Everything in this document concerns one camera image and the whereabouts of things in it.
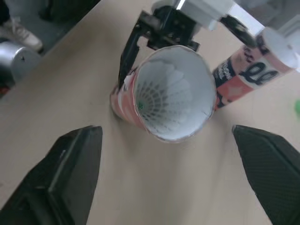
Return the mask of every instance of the white shoe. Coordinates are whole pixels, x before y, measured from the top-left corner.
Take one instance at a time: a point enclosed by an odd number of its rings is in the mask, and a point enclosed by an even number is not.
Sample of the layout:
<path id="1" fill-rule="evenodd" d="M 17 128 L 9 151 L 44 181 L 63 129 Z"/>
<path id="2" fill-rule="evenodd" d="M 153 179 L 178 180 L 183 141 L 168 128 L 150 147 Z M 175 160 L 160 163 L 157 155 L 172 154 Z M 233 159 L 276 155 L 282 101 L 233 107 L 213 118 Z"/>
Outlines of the white shoe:
<path id="1" fill-rule="evenodd" d="M 0 26 L 0 37 L 19 42 L 37 52 L 43 48 L 42 41 L 23 27 L 19 20 L 15 18 L 10 18 L 9 21 Z"/>

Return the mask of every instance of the floor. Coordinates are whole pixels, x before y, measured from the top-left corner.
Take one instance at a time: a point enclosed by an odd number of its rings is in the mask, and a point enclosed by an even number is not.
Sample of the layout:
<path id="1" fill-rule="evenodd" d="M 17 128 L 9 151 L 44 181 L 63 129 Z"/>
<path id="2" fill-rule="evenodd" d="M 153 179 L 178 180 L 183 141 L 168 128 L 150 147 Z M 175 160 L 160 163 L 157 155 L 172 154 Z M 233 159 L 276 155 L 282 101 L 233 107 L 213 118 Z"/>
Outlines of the floor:
<path id="1" fill-rule="evenodd" d="M 42 20 L 38 13 L 46 0 L 6 0 L 10 13 L 20 17 L 21 23 L 44 43 L 45 55 L 60 41 L 100 0 L 54 0 L 53 20 Z"/>

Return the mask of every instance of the cylindrical container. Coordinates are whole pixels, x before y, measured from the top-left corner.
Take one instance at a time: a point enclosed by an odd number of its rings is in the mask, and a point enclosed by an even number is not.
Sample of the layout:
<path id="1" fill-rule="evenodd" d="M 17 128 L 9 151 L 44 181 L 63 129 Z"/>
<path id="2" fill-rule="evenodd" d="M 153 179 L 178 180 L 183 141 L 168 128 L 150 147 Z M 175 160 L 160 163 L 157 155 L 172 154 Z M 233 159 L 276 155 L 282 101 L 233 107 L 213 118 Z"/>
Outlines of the cylindrical container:
<path id="1" fill-rule="evenodd" d="M 202 57 L 180 45 L 155 51 L 110 95 L 122 119 L 168 143 L 198 132 L 216 103 L 216 87 Z"/>
<path id="2" fill-rule="evenodd" d="M 275 30 L 265 28 L 256 36 L 256 43 L 254 49 L 242 46 L 213 71 L 216 109 L 298 67 L 295 51 Z"/>

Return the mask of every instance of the printed label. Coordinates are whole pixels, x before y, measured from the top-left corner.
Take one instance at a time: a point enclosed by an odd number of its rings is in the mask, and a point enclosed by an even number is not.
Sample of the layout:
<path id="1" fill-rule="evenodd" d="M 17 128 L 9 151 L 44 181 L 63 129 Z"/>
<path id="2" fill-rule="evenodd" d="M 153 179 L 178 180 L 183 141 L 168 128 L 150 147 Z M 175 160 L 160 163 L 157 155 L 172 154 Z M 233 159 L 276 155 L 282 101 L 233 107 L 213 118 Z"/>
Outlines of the printed label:
<path id="1" fill-rule="evenodd" d="M 233 70 L 231 59 L 229 58 L 220 66 L 218 66 L 213 71 L 213 76 L 215 78 L 217 88 L 220 87 L 222 84 L 226 83 L 227 81 L 231 80 L 234 76 L 236 76 Z"/>
<path id="2" fill-rule="evenodd" d="M 270 50 L 267 48 L 262 35 L 258 35 L 256 37 L 256 43 L 263 56 L 270 53 Z"/>
<path id="3" fill-rule="evenodd" d="M 240 72 L 239 77 L 246 84 L 256 89 L 279 75 L 281 73 L 272 67 L 267 60 L 262 58 Z"/>

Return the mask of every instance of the black bracket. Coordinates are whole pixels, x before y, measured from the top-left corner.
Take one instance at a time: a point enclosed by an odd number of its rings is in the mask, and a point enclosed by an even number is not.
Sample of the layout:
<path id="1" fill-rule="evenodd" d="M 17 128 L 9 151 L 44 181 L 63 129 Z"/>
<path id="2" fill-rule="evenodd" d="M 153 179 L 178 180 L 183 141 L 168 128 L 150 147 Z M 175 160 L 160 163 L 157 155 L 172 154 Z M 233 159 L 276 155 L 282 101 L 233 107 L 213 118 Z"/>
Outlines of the black bracket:
<path id="1" fill-rule="evenodd" d="M 119 89 L 139 53 L 140 47 L 137 42 L 140 37 L 147 38 L 147 46 L 153 50 L 172 45 L 184 45 L 196 52 L 200 44 L 192 40 L 195 27 L 195 21 L 171 6 L 156 9 L 153 15 L 142 11 L 121 56 Z"/>

